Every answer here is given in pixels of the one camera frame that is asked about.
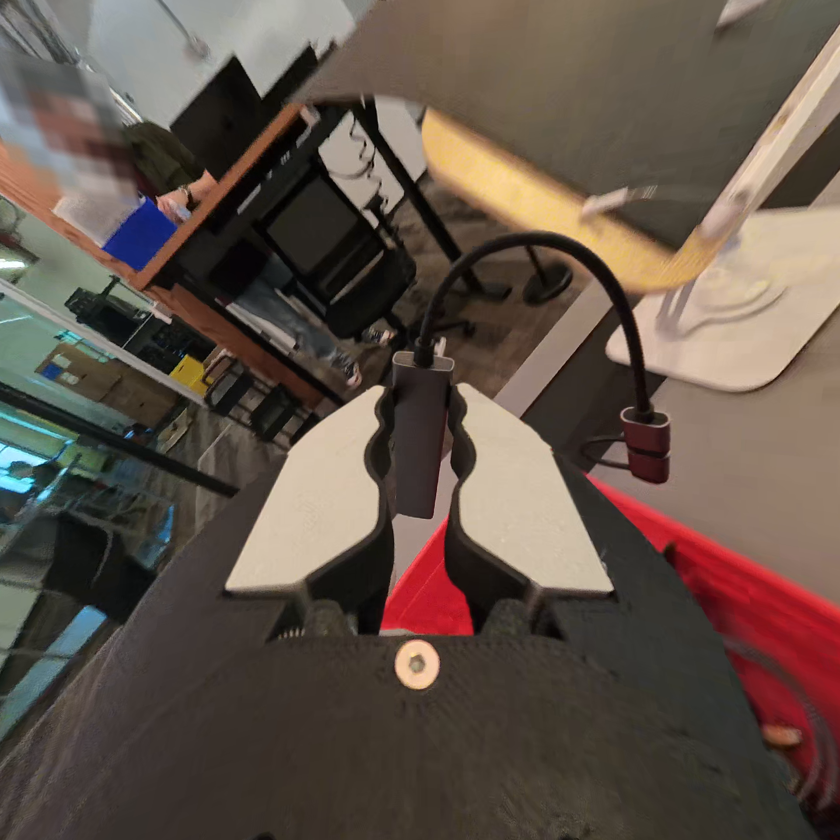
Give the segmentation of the background office desk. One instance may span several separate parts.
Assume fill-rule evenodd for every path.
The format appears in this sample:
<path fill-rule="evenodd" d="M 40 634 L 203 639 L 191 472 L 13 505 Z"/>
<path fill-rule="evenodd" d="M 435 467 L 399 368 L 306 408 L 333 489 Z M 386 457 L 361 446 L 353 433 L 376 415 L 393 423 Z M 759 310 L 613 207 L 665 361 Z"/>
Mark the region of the background office desk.
<path fill-rule="evenodd" d="M 287 194 L 310 164 L 323 166 L 333 180 L 319 149 L 340 126 L 349 108 L 317 109 L 306 136 L 292 144 L 293 130 L 303 120 L 304 110 L 302 105 L 289 103 L 274 116 L 136 280 L 142 291 L 206 339 L 239 357 L 246 369 L 263 375 L 272 384 L 287 386 L 307 404 L 315 406 L 326 398 L 341 405 L 342 397 L 331 387 L 279 351 L 225 305 L 235 298 L 233 285 L 242 287 L 246 280 L 256 277 L 257 269 L 268 264 L 271 256 L 279 257 L 256 232 L 256 221 Z M 384 233 L 386 225 L 392 228 L 387 216 L 380 214 L 378 224 L 372 226 Z M 389 244 L 393 238 L 399 238 L 396 231 L 387 237 Z M 303 304 L 306 315 L 318 318 L 317 326 L 329 330 L 296 294 L 292 274 L 290 285 L 294 302 Z"/>

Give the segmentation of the red plastic bin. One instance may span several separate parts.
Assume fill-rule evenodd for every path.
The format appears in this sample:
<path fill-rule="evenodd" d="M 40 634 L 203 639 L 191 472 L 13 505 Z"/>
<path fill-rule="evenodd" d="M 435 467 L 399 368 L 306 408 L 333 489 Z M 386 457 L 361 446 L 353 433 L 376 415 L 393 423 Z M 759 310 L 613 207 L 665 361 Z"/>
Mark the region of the red plastic bin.
<path fill-rule="evenodd" d="M 382 759 L 370 826 L 404 837 L 811 838 L 761 724 L 805 722 L 788 689 L 721 635 L 789 670 L 838 745 L 838 610 L 557 456 L 613 583 L 607 597 L 469 601 L 447 570 L 448 519 L 385 603 L 440 654 L 415 696 L 377 711 L 406 753 Z"/>

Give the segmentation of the grey braided cable silver plug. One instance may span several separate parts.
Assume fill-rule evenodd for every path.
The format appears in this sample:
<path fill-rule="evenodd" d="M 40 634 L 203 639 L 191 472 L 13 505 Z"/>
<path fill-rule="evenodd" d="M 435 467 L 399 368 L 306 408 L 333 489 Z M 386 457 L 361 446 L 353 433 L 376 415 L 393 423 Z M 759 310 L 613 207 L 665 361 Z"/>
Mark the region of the grey braided cable silver plug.
<path fill-rule="evenodd" d="M 784 685 L 797 699 L 810 725 L 813 740 L 813 759 L 805 781 L 801 782 L 796 793 L 796 798 L 800 804 L 804 804 L 812 794 L 816 793 L 818 782 L 822 782 L 822 792 L 817 795 L 813 803 L 813 810 L 824 812 L 835 802 L 839 775 L 838 745 L 824 715 L 819 711 L 801 681 L 770 654 L 730 635 L 721 635 L 721 641 L 729 654 L 736 655 L 761 667 Z"/>

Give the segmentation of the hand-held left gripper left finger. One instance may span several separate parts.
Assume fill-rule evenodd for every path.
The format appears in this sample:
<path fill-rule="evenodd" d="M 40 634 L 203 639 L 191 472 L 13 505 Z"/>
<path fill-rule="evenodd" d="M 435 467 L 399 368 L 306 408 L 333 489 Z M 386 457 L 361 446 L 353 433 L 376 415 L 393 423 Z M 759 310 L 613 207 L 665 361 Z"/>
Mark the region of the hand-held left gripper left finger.
<path fill-rule="evenodd" d="M 366 601 L 394 561 L 385 478 L 392 391 L 372 387 L 295 443 L 226 581 L 226 593 Z"/>

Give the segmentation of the black round-base pole stand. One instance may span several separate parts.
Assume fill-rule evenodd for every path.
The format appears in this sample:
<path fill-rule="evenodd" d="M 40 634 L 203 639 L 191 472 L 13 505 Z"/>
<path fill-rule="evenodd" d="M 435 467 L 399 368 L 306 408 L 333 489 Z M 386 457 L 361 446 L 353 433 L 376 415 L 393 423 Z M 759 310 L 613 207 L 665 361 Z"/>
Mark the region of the black round-base pole stand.
<path fill-rule="evenodd" d="M 537 251 L 531 247 L 526 248 L 526 254 L 532 266 L 532 276 L 521 291 L 521 300 L 525 305 L 541 307 L 569 289 L 574 272 L 566 263 L 555 261 L 543 264 Z"/>

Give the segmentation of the black rolling cart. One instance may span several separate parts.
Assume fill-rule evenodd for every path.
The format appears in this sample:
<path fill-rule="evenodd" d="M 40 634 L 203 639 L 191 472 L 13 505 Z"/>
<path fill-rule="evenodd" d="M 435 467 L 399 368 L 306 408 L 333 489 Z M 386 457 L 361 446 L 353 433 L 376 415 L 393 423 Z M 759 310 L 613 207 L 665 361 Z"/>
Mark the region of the black rolling cart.
<path fill-rule="evenodd" d="M 320 416 L 284 385 L 263 382 L 227 353 L 204 368 L 200 382 L 204 404 L 212 413 L 241 426 L 262 443 L 289 449 L 320 422 Z"/>

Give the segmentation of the small blue desk bin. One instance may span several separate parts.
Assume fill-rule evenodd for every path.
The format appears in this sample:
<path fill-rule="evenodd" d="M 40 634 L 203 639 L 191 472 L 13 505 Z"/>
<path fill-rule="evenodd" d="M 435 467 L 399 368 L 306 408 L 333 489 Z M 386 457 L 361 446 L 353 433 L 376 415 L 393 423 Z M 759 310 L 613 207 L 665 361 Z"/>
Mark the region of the small blue desk bin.
<path fill-rule="evenodd" d="M 147 196 L 101 246 L 106 254 L 134 271 L 142 271 L 177 229 Z"/>

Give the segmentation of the small dark grey usb hub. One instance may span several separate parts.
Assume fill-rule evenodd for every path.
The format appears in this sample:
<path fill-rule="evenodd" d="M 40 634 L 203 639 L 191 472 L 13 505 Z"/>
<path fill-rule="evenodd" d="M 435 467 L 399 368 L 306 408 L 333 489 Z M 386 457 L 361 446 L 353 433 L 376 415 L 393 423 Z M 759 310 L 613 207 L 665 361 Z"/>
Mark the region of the small dark grey usb hub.
<path fill-rule="evenodd" d="M 506 250 L 533 246 L 569 256 L 586 268 L 612 303 L 623 331 L 633 373 L 634 404 L 621 412 L 622 434 L 615 442 L 624 444 L 626 462 L 599 459 L 596 464 L 624 469 L 637 480 L 652 485 L 663 485 L 669 480 L 670 420 L 666 413 L 656 411 L 651 401 L 641 334 L 628 296 L 612 269 L 594 251 L 562 234 L 504 234 L 455 261 L 427 304 L 408 360 L 393 360 L 396 510 L 402 515 L 430 519 L 436 505 L 454 369 L 452 360 L 434 353 L 437 310 L 456 281 L 481 260 Z"/>

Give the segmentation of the yellow container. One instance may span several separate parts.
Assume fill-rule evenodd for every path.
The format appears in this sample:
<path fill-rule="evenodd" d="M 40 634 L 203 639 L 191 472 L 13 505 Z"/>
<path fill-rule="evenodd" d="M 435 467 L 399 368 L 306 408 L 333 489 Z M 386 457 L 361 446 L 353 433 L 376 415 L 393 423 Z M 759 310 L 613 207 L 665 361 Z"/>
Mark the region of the yellow container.
<path fill-rule="evenodd" d="M 190 354 L 185 354 L 171 370 L 169 376 L 175 382 L 184 385 L 188 390 L 198 395 L 199 398 L 204 399 L 209 387 L 204 381 L 205 372 L 204 362 Z"/>

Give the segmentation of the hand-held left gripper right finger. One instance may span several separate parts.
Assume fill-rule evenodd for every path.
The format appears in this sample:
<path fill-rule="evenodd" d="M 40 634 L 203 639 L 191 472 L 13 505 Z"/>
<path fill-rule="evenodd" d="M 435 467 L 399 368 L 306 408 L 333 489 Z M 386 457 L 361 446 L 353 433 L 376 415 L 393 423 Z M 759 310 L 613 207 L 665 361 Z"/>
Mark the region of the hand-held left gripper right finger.
<path fill-rule="evenodd" d="M 451 397 L 447 570 L 469 601 L 614 591 L 551 447 L 472 385 Z"/>

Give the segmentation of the black office chair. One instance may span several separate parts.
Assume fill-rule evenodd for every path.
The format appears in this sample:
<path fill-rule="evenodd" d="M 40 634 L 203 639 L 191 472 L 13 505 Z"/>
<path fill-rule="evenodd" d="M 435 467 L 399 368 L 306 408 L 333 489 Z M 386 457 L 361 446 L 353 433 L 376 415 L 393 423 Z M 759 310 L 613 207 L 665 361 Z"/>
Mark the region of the black office chair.
<path fill-rule="evenodd" d="M 286 195 L 255 222 L 255 231 L 288 266 L 297 296 L 341 340 L 362 340 L 385 322 L 394 350 L 409 347 L 418 326 L 406 326 L 396 304 L 417 280 L 417 263 L 395 231 L 373 227 L 329 177 L 310 164 Z"/>

